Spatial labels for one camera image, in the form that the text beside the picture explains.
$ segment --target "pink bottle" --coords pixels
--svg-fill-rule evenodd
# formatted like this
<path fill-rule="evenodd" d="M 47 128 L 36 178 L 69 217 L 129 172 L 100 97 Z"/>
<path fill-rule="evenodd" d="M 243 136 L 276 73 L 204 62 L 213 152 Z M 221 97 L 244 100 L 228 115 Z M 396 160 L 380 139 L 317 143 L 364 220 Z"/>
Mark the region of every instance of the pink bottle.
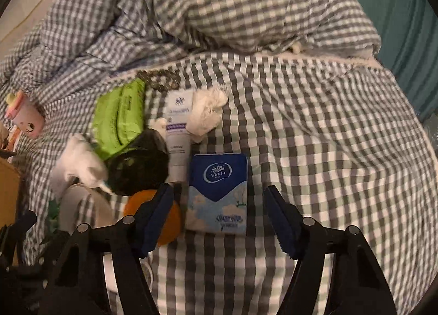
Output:
<path fill-rule="evenodd" d="M 20 90 L 17 95 L 9 94 L 6 102 L 9 106 L 5 117 L 11 119 L 29 138 L 37 138 L 44 126 L 44 118 L 32 105 L 28 96 Z"/>

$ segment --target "gray and white checkered fabric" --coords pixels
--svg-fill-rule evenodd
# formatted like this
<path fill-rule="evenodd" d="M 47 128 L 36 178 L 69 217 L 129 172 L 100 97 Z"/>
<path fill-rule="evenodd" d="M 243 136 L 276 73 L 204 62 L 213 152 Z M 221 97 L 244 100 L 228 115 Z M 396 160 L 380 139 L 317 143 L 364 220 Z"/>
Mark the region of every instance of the gray and white checkered fabric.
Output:
<path fill-rule="evenodd" d="M 400 314 L 437 273 L 434 157 L 390 72 L 282 52 L 297 41 L 325 52 L 375 52 L 380 38 L 357 0 L 55 0 L 0 64 L 4 97 L 23 89 L 45 114 L 40 138 L 20 139 L 22 209 L 38 216 L 24 256 L 44 237 L 50 171 L 71 133 L 90 133 L 97 98 L 134 67 L 170 61 L 186 88 L 228 83 L 222 127 L 195 153 L 243 152 L 250 161 L 247 236 L 185 232 L 153 252 L 152 293 L 162 314 L 273 314 L 293 272 L 263 215 L 261 192 L 284 197 L 325 226 L 358 225 L 385 272 Z M 148 91 L 146 119 L 166 94 Z M 177 188 L 184 206 L 185 188 Z M 116 216 L 125 199 L 111 200 Z M 93 222 L 85 203 L 80 220 Z M 325 268 L 318 310 L 329 282 Z"/>

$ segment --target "screw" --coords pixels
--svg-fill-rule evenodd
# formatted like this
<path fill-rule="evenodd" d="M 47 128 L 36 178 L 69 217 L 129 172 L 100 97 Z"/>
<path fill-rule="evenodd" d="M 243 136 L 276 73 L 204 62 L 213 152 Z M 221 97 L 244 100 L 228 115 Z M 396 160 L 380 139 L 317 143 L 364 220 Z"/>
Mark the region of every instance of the screw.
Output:
<path fill-rule="evenodd" d="M 350 233 L 352 233 L 353 235 L 357 235 L 357 234 L 360 233 L 361 230 L 359 230 L 359 228 L 358 228 L 357 226 L 350 226 L 350 227 L 348 228 L 348 231 L 349 231 Z"/>
<path fill-rule="evenodd" d="M 125 217 L 123 218 L 122 222 L 123 222 L 125 225 L 129 225 L 130 223 L 133 223 L 134 220 L 135 220 L 135 218 L 134 218 L 132 215 L 127 215 L 127 216 L 125 216 Z"/>
<path fill-rule="evenodd" d="M 88 230 L 88 225 L 86 223 L 81 223 L 77 227 L 77 231 L 80 232 L 80 233 L 85 232 L 86 230 Z"/>
<path fill-rule="evenodd" d="M 303 224 L 307 226 L 313 226 L 315 224 L 315 219 L 313 219 L 312 217 L 305 217 L 303 219 Z"/>

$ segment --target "gingham bedsheet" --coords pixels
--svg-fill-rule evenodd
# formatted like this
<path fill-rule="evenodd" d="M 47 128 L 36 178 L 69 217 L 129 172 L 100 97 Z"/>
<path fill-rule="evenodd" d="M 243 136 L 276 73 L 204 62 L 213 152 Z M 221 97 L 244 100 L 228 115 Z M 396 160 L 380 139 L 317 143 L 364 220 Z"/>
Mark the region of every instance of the gingham bedsheet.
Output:
<path fill-rule="evenodd" d="M 193 152 L 248 156 L 248 218 L 244 238 L 185 232 L 153 252 L 160 313 L 275 314 L 293 262 L 263 215 L 261 192 L 273 184 L 324 226 L 358 225 L 406 314 L 438 271 L 436 158 L 389 71 L 242 54 L 297 41 L 351 55 L 380 47 L 357 0 L 55 0 L 0 64 L 2 115 L 6 94 L 21 88 L 46 120 L 36 141 L 20 139 L 14 161 L 21 209 L 38 216 L 26 262 L 39 253 L 50 171 L 69 135 L 90 134 L 97 98 L 127 81 L 121 71 L 173 61 L 186 88 L 232 86 L 222 126 Z M 197 54 L 205 50 L 222 52 Z M 165 97 L 147 92 L 146 120 L 162 115 Z M 176 195 L 184 206 L 186 188 Z M 124 201 L 111 200 L 116 216 Z M 93 223 L 91 203 L 78 219 Z M 319 312 L 329 269 L 328 258 Z"/>

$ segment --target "green wet wipes pack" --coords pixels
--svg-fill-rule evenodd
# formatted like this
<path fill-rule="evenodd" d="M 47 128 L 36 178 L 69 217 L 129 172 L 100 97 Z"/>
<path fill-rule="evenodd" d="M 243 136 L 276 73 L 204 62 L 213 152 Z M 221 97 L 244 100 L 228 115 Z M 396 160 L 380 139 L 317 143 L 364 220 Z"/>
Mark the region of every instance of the green wet wipes pack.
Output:
<path fill-rule="evenodd" d="M 101 96 L 93 118 L 95 152 L 102 160 L 120 152 L 143 131 L 145 83 L 136 79 Z"/>
<path fill-rule="evenodd" d="M 117 117 L 117 133 L 122 144 L 127 145 L 143 131 L 145 82 L 136 79 L 123 87 Z"/>
<path fill-rule="evenodd" d="M 98 145 L 95 152 L 102 160 L 108 159 L 124 147 L 117 134 L 117 115 L 122 91 L 123 87 L 115 88 L 97 101 L 93 135 Z"/>

